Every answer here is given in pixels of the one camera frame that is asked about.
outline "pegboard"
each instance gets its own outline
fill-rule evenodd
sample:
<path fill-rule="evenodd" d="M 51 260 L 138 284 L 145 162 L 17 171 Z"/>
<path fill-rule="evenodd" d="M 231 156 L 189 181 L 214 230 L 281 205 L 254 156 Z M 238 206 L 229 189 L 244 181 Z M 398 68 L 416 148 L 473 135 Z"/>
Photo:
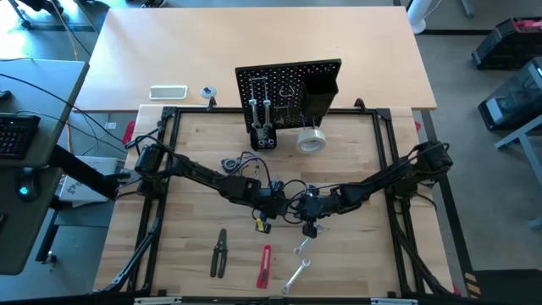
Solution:
<path fill-rule="evenodd" d="M 257 100 L 257 117 L 263 125 L 265 123 L 265 86 L 267 86 L 268 99 L 271 101 L 270 122 L 275 129 L 299 128 L 320 126 L 322 117 L 308 118 L 303 115 L 303 78 L 307 75 L 331 73 L 335 78 L 339 74 L 340 59 L 320 60 L 291 64 L 270 64 L 252 67 L 235 68 L 237 87 L 241 97 L 241 104 L 245 112 L 246 132 L 252 124 L 252 107 L 248 101 Z"/>

